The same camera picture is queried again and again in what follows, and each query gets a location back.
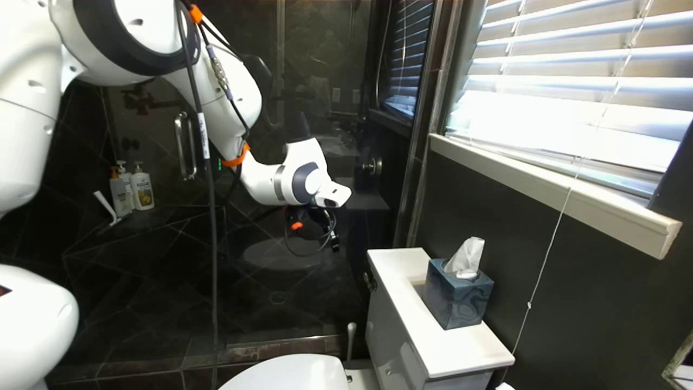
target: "black wall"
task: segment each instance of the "black wall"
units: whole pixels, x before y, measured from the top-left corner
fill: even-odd
[[[656,210],[684,223],[652,260],[564,217],[507,378],[522,390],[656,390],[693,324],[690,136],[660,187]],[[431,153],[418,243],[439,258],[485,237],[480,268],[496,280],[486,324],[512,348],[559,213]]]

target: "shampoo bottle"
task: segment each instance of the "shampoo bottle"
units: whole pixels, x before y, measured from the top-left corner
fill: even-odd
[[[111,168],[111,197],[112,197],[114,215],[118,219],[131,213],[131,203],[126,192],[126,181],[121,180],[116,166]]]
[[[137,163],[133,166],[131,189],[133,189],[133,208],[151,210],[154,208],[151,177],[150,174],[143,170],[140,163]]]
[[[137,198],[133,198],[133,189],[131,189],[131,174],[126,168],[126,161],[116,161],[116,174],[124,180],[128,206],[130,206],[130,210],[133,210]]]

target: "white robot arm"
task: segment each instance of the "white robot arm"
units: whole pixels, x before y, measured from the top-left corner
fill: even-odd
[[[261,107],[257,85],[197,9],[189,16],[178,0],[0,3],[13,9],[0,19],[0,32],[13,36],[0,49],[0,217],[36,192],[58,102],[74,78],[104,87],[168,79],[202,107],[202,132],[218,153],[244,155],[239,180],[257,203],[340,208],[351,197],[329,177],[314,136],[288,143],[281,165],[246,152],[243,136]]]

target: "tissue box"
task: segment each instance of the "tissue box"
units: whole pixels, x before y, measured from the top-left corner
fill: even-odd
[[[444,328],[480,322],[494,280],[478,270],[477,280],[457,280],[444,272],[444,260],[429,261],[421,298]]]

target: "window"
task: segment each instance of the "window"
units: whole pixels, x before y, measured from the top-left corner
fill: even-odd
[[[392,0],[388,76],[382,106],[407,119],[416,112],[416,94],[427,54],[433,0]]]
[[[690,0],[486,0],[445,133],[647,201],[693,116]]]

